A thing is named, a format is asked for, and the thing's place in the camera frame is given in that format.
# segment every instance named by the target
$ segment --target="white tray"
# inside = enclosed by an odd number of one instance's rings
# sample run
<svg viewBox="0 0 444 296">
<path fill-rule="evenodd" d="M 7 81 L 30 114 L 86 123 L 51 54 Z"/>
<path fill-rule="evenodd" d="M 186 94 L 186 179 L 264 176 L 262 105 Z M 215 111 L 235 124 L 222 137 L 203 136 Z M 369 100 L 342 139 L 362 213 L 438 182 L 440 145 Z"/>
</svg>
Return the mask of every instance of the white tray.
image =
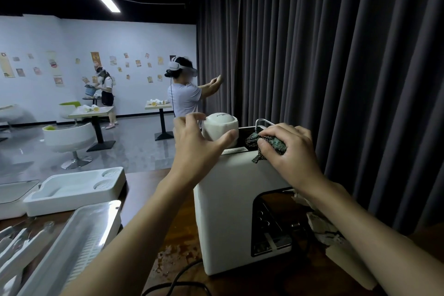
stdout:
<svg viewBox="0 0 444 296">
<path fill-rule="evenodd" d="M 117 200 L 125 182 L 123 167 L 58 174 L 45 180 L 23 203 L 28 216 L 72 211 Z"/>
<path fill-rule="evenodd" d="M 120 206 L 114 200 L 77 209 L 18 296 L 58 296 L 117 235 Z"/>
<path fill-rule="evenodd" d="M 38 180 L 20 181 L 0 185 L 0 220 L 26 214 L 23 200 L 39 189 Z"/>
</svg>

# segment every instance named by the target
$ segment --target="hand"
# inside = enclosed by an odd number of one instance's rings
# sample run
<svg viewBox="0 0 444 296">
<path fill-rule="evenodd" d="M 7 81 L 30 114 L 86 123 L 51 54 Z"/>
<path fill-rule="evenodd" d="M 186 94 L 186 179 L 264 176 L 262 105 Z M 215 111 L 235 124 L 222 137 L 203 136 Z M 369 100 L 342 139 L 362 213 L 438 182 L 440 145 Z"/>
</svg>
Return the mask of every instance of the hand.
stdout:
<svg viewBox="0 0 444 296">
<path fill-rule="evenodd" d="M 311 131 L 302 126 L 280 123 L 259 132 L 261 136 L 276 136 L 287 146 L 281 156 L 263 139 L 258 139 L 262 154 L 281 176 L 301 193 L 309 192 L 326 181 L 322 174 L 311 140 Z"/>
<path fill-rule="evenodd" d="M 191 189 L 214 167 L 222 151 L 237 137 L 236 130 L 226 132 L 217 141 L 203 138 L 197 120 L 205 114 L 192 113 L 174 119 L 176 155 L 169 175 L 178 176 L 178 182 Z"/>
</svg>

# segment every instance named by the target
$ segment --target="green cushion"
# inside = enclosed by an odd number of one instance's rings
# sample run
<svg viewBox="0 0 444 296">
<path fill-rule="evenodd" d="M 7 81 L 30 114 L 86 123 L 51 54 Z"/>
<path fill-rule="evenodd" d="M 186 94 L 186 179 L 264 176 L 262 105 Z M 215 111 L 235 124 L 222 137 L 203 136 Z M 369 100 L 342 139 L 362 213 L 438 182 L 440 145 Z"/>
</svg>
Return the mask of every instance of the green cushion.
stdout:
<svg viewBox="0 0 444 296">
<path fill-rule="evenodd" d="M 76 108 L 81 106 L 79 101 L 60 103 L 59 105 L 75 105 Z"/>
</svg>

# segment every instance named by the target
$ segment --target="black skirt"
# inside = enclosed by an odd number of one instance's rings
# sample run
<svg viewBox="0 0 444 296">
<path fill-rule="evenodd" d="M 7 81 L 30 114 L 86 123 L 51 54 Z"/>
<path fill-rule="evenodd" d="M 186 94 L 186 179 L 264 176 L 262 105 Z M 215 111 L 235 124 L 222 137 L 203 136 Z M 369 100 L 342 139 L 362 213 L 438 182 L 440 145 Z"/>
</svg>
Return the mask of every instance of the black skirt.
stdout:
<svg viewBox="0 0 444 296">
<path fill-rule="evenodd" d="M 102 104 L 111 107 L 114 103 L 114 95 L 108 91 L 102 91 Z"/>
</svg>

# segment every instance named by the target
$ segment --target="chair base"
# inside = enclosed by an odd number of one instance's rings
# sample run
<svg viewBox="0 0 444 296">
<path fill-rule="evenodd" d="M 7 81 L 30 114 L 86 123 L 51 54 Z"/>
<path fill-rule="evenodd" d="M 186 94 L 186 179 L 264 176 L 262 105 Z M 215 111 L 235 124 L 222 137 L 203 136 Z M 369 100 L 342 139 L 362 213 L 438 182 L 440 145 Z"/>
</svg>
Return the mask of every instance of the chair base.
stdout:
<svg viewBox="0 0 444 296">
<path fill-rule="evenodd" d="M 76 169 L 91 163 L 92 157 L 75 158 L 64 162 L 61 166 L 64 170 Z"/>
</svg>

